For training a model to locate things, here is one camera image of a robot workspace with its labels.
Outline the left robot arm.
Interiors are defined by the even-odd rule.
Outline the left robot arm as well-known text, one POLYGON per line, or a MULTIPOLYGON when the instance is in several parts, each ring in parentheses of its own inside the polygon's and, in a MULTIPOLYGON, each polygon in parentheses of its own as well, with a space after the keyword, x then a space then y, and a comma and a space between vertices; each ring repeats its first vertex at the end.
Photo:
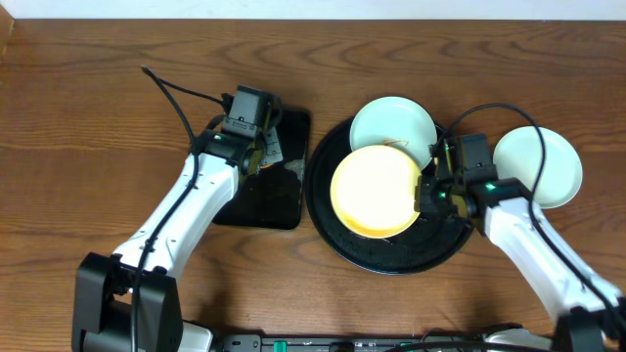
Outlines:
POLYGON ((178 281, 201 237, 245 177, 281 161, 281 120, 226 117, 192 140, 178 179, 113 254, 89 253, 75 280, 74 351, 207 351, 213 334, 182 317, 178 281))

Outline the yellow plate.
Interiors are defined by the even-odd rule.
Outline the yellow plate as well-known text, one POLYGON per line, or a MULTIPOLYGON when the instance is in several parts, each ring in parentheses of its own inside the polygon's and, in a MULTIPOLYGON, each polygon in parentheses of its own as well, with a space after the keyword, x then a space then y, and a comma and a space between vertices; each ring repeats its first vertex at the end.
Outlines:
POLYGON ((409 229, 420 216, 416 187, 422 172, 405 153, 389 146, 358 149, 336 168, 330 185, 340 223, 368 239, 387 239, 409 229))

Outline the soap foam patch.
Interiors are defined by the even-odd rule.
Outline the soap foam patch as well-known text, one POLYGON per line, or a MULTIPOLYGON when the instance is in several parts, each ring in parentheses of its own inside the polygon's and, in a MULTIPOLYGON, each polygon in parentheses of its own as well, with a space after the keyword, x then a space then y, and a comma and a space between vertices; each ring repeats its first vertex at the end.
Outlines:
POLYGON ((303 178, 305 175, 305 159, 295 159, 292 161, 288 161, 284 164, 286 170, 291 171, 295 174, 297 180, 300 183, 303 183, 303 178))

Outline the black round tray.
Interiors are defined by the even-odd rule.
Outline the black round tray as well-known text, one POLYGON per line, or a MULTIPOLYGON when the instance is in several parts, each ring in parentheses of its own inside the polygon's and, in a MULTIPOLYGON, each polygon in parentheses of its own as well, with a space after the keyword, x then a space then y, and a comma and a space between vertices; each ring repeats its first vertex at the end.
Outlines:
POLYGON ((330 197, 332 176, 351 152, 347 119, 320 142, 305 173, 304 194, 312 222, 327 245, 363 269, 381 274, 406 275, 432 269, 458 252, 473 226, 459 218, 424 214, 407 230, 389 239, 369 239, 348 230, 335 215, 330 197))

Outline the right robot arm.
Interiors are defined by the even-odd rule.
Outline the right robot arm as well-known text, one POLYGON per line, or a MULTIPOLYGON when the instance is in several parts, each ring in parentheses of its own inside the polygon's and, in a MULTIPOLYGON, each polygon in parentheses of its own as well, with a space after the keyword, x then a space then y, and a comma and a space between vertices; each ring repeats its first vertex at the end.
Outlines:
POLYGON ((625 296, 599 276, 544 216, 518 179, 499 177, 483 134, 440 139, 431 176, 418 181, 415 208, 476 229, 515 264, 556 321, 552 349, 625 348, 625 296))

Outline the black rectangular tray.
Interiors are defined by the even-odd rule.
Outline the black rectangular tray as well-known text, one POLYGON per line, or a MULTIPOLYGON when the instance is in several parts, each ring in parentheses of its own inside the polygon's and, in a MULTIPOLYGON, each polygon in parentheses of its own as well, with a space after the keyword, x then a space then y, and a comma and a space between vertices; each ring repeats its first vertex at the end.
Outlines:
POLYGON ((286 109, 275 127, 284 160, 262 169, 239 186, 234 198, 213 218, 215 224, 278 230, 291 230, 299 224, 303 183, 284 164, 300 158, 306 160, 310 113, 304 109, 286 109))

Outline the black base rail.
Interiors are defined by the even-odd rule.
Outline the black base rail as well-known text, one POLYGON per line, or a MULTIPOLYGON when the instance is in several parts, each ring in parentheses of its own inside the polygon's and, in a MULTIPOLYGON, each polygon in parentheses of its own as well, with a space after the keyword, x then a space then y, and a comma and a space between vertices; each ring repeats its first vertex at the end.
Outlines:
POLYGON ((217 336, 210 352, 384 352, 384 351, 546 351, 546 348, 486 342, 478 338, 431 335, 419 338, 295 337, 229 334, 217 336))

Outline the light blue plate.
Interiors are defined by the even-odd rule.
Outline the light blue plate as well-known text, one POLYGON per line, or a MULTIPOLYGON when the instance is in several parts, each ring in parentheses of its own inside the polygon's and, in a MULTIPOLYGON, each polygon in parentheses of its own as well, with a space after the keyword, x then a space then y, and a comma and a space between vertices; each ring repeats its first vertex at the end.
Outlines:
MULTIPOLYGON (((576 150, 560 134, 540 127, 546 160, 534 200, 545 209, 571 201, 581 188, 583 167, 576 150)), ((516 128, 496 145, 493 162, 500 179, 516 178, 529 191, 541 164, 542 148, 532 126, 516 128)))
POLYGON ((407 154, 421 170, 431 162, 430 146, 437 141, 435 123, 418 103, 387 96, 370 101, 352 120, 349 144, 352 151, 384 145, 407 154))

